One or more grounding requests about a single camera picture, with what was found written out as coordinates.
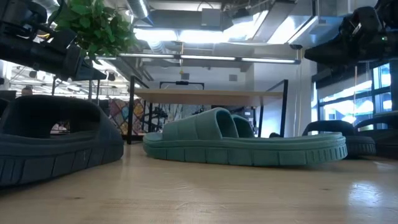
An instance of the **light wood surface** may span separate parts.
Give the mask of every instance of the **light wood surface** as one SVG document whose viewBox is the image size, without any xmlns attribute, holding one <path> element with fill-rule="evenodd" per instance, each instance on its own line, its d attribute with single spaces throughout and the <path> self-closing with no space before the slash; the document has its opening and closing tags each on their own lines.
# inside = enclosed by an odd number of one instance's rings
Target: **light wood surface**
<svg viewBox="0 0 398 224">
<path fill-rule="evenodd" d="M 280 92 L 218 90 L 151 90 L 136 88 L 134 93 L 151 103 L 186 105 L 262 106 L 282 99 Z"/>
<path fill-rule="evenodd" d="M 398 223 L 398 162 L 238 167 L 121 161 L 0 191 L 0 223 Z"/>
</svg>

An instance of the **textured sole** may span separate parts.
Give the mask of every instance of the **textured sole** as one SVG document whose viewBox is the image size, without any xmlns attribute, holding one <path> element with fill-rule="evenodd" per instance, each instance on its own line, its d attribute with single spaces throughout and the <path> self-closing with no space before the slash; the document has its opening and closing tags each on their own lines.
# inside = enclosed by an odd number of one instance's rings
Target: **textured sole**
<svg viewBox="0 0 398 224">
<path fill-rule="evenodd" d="M 376 155 L 376 144 L 370 137 L 346 136 L 346 145 L 350 157 Z"/>
<path fill-rule="evenodd" d="M 345 144 L 310 150 L 225 149 L 222 147 L 151 147 L 149 157 L 180 162 L 200 162 L 236 166 L 301 166 L 338 161 L 347 156 Z"/>
<path fill-rule="evenodd" d="M 0 186 L 51 179 L 114 162 L 122 155 L 123 145 L 82 149 L 55 156 L 0 156 Z"/>
</svg>

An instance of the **green slide sandal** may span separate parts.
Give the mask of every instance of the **green slide sandal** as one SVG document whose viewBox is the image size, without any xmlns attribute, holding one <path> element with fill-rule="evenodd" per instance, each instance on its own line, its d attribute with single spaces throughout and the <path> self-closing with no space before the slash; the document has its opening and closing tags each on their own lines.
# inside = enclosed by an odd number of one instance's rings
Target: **green slide sandal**
<svg viewBox="0 0 398 224">
<path fill-rule="evenodd" d="M 149 157 L 181 162 L 239 166 L 297 166 L 347 156 L 341 133 L 297 138 L 253 138 L 250 124 L 215 108 L 166 124 L 163 133 L 144 136 Z"/>
</svg>

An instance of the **green leaves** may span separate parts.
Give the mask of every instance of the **green leaves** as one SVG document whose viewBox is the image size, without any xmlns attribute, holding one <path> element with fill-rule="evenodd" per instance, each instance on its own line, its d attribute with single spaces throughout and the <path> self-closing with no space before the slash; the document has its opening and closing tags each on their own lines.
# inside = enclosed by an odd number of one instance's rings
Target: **green leaves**
<svg viewBox="0 0 398 224">
<path fill-rule="evenodd" d="M 91 60 L 97 55 L 117 55 L 135 40 L 130 22 L 124 21 L 117 10 L 105 7 L 103 1 L 69 0 L 55 21 L 57 30 L 71 29 L 78 34 L 75 43 Z"/>
<path fill-rule="evenodd" d="M 90 20 L 87 17 L 80 18 L 79 22 L 80 25 L 84 28 L 89 28 L 91 24 Z"/>
</svg>

